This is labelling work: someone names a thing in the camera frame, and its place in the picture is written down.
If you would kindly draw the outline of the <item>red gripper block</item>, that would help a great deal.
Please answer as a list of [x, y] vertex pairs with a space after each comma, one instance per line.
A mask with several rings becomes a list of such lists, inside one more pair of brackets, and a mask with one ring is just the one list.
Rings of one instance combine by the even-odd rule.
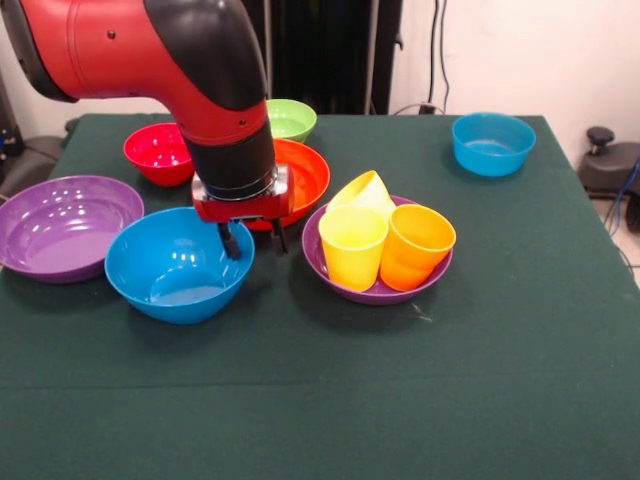
[[242, 253], [234, 232], [238, 222], [234, 220], [271, 221], [271, 240], [275, 253], [288, 253], [285, 230], [280, 218], [290, 215], [294, 209], [294, 174], [286, 165], [276, 165], [271, 183], [257, 195], [241, 199], [219, 199], [211, 196], [205, 184], [195, 173], [191, 180], [193, 206], [200, 218], [209, 223], [218, 223], [217, 229], [226, 255], [234, 261]]

